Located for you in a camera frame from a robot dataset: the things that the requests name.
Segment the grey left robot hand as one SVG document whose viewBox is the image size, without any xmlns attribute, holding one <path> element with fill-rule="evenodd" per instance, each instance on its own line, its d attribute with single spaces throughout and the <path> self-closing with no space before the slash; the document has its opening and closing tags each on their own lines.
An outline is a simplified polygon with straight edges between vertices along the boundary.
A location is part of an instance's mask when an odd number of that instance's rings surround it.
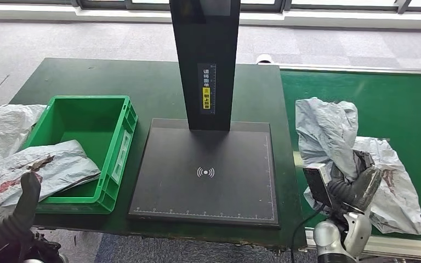
<svg viewBox="0 0 421 263">
<path fill-rule="evenodd" d="M 31 235 L 41 183 L 34 172 L 27 172 L 21 176 L 20 186 L 22 195 L 15 208 L 0 207 L 0 251 Z"/>
</svg>

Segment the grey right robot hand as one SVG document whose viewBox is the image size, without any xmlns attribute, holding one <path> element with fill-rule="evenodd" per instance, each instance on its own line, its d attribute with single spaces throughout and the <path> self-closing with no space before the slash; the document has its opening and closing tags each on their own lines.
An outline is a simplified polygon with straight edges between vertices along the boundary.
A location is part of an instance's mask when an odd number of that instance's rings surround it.
<svg viewBox="0 0 421 263">
<path fill-rule="evenodd" d="M 353 150 L 355 168 L 358 177 L 348 182 L 343 173 L 334 164 L 331 169 L 331 181 L 327 184 L 331 208 L 338 213 L 350 211 L 366 213 L 382 180 L 382 171 L 375 166 L 370 153 Z"/>
</svg>

